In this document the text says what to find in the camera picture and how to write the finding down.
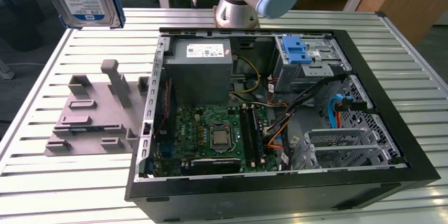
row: power supply label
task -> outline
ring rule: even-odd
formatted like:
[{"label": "power supply label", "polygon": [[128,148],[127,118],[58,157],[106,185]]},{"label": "power supply label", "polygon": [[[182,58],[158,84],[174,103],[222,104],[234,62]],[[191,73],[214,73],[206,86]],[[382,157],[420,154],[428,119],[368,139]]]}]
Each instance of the power supply label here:
[{"label": "power supply label", "polygon": [[224,57],[223,44],[190,44],[187,46],[187,57]]}]

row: yellow wire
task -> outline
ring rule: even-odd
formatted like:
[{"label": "yellow wire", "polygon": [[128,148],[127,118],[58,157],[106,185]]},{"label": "yellow wire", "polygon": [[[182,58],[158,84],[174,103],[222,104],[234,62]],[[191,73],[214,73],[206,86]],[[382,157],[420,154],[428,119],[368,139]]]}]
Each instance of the yellow wire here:
[{"label": "yellow wire", "polygon": [[256,88],[259,87],[260,85],[260,73],[259,73],[259,70],[258,68],[254,66],[254,64],[242,56],[238,57],[239,59],[244,60],[250,66],[254,68],[255,72],[258,73],[258,84],[254,86],[254,88],[248,89],[248,90],[242,90],[242,91],[231,91],[232,94],[244,94],[244,93],[250,93],[252,92],[254,90],[256,90]]},{"label": "yellow wire", "polygon": [[[274,106],[278,106],[279,105],[279,103],[272,103],[272,102],[270,102],[270,105],[274,105]],[[288,103],[282,103],[282,106],[283,107],[288,107]]]}]

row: floor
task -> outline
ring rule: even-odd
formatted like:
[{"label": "floor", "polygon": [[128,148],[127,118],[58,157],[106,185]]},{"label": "floor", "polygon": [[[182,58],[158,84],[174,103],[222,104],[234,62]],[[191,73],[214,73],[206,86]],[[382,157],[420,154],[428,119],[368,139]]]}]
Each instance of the floor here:
[{"label": "floor", "polygon": [[[199,0],[200,8],[212,8],[219,0]],[[59,43],[64,28],[58,18],[58,11],[50,0],[38,0],[44,12],[46,20],[38,24],[38,30],[43,37],[43,45],[30,52],[16,52],[0,38],[0,59],[7,64],[36,63],[42,65],[11,65],[16,73],[12,80],[0,78],[0,122],[12,121],[24,102],[28,92],[35,84],[44,64]],[[155,8],[159,0],[122,0],[124,7]],[[171,0],[172,6],[188,8],[190,0]],[[448,26],[434,26],[424,40],[416,46],[436,72],[448,81]],[[8,129],[8,124],[0,123],[0,139]]]}]

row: slotted aluminum table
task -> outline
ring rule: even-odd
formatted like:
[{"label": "slotted aluminum table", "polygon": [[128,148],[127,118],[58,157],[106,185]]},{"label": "slotted aluminum table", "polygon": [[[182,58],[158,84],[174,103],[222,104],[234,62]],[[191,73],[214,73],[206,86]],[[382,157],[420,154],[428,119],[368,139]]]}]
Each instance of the slotted aluminum table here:
[{"label": "slotted aluminum table", "polygon": [[[151,223],[123,200],[131,154],[46,157],[72,74],[107,81],[100,64],[120,62],[127,80],[150,76],[159,27],[212,27],[212,10],[127,9],[124,29],[67,30],[0,142],[2,223]],[[374,13],[295,11],[263,28],[344,29],[387,90],[442,180],[372,206],[219,223],[446,223],[448,221],[448,88],[387,18]]]}]

